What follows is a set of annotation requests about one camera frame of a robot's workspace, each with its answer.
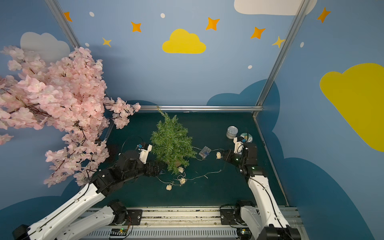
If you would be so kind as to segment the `small green christmas tree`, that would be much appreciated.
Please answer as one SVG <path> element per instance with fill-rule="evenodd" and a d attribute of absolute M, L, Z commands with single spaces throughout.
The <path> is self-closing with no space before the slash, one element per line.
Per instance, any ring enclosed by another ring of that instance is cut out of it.
<path fill-rule="evenodd" d="M 179 123 L 178 117 L 170 118 L 162 110 L 158 111 L 164 119 L 157 123 L 157 130 L 152 133 L 152 152 L 158 162 L 166 165 L 168 172 L 176 175 L 179 167 L 190 165 L 189 159 L 194 159 L 197 152 L 192 146 L 193 138 L 188 136 L 188 129 Z"/>

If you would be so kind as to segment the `string lights with rattan balls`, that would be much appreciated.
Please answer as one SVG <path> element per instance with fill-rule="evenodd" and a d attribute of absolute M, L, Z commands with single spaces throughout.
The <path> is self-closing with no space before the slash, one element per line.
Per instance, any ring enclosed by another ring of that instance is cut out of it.
<path fill-rule="evenodd" d="M 193 149 L 195 150 L 201 150 L 197 147 L 193 147 Z M 215 152 L 216 153 L 216 159 L 217 160 L 223 160 L 222 159 L 222 152 L 225 151 L 224 149 L 214 149 L 211 151 L 212 152 Z M 199 161 L 199 162 L 204 162 L 206 160 L 206 158 L 203 160 L 202 157 L 194 157 L 195 160 Z M 193 177 L 193 178 L 187 178 L 187 174 L 186 174 L 186 170 L 184 167 L 178 167 L 178 171 L 179 171 L 179 174 L 176 176 L 176 178 L 173 178 L 172 180 L 170 181 L 163 181 L 159 178 L 159 176 L 157 176 L 157 180 L 160 181 L 162 184 L 166 185 L 166 190 L 167 191 L 171 191 L 173 189 L 173 187 L 182 187 L 183 185 L 185 185 L 187 182 L 189 181 L 194 181 L 194 180 L 197 180 L 197 179 L 201 179 L 201 178 L 205 178 L 205 179 L 208 179 L 208 176 L 209 175 L 213 175 L 213 174 L 219 174 L 221 173 L 223 170 L 225 169 L 225 167 L 222 167 L 220 168 L 218 171 L 213 171 L 213 172 L 207 172 L 203 175 L 197 175 L 196 177 Z"/>

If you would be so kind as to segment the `clear battery box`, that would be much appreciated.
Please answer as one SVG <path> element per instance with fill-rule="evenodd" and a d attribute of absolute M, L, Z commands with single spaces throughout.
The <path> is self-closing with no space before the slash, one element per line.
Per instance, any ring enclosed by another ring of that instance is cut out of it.
<path fill-rule="evenodd" d="M 207 146 L 204 146 L 200 152 L 199 152 L 199 155 L 202 157 L 202 159 L 204 160 L 210 153 L 211 153 L 211 149 Z"/>

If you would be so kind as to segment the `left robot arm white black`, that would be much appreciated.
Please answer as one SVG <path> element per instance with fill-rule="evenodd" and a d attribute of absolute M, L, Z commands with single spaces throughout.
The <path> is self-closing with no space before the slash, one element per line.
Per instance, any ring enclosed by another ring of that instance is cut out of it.
<path fill-rule="evenodd" d="M 110 167 L 94 174 L 91 181 L 76 195 L 48 216 L 30 226 L 20 225 L 13 231 L 15 240 L 79 240 L 112 223 L 129 219 L 127 208 L 112 201 L 91 216 L 79 216 L 123 185 L 140 176 L 156 177 L 166 168 L 161 162 L 148 162 L 148 151 L 127 151 Z"/>

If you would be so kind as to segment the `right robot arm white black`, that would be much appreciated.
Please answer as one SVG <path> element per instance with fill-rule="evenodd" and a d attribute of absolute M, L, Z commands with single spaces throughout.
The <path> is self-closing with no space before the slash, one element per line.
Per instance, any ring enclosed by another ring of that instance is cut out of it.
<path fill-rule="evenodd" d="M 271 191 L 269 179 L 258 163 L 253 143 L 236 142 L 223 159 L 237 167 L 248 183 L 256 204 L 239 201 L 234 206 L 234 222 L 249 229 L 256 240 L 300 240 L 298 229 L 290 226 Z"/>

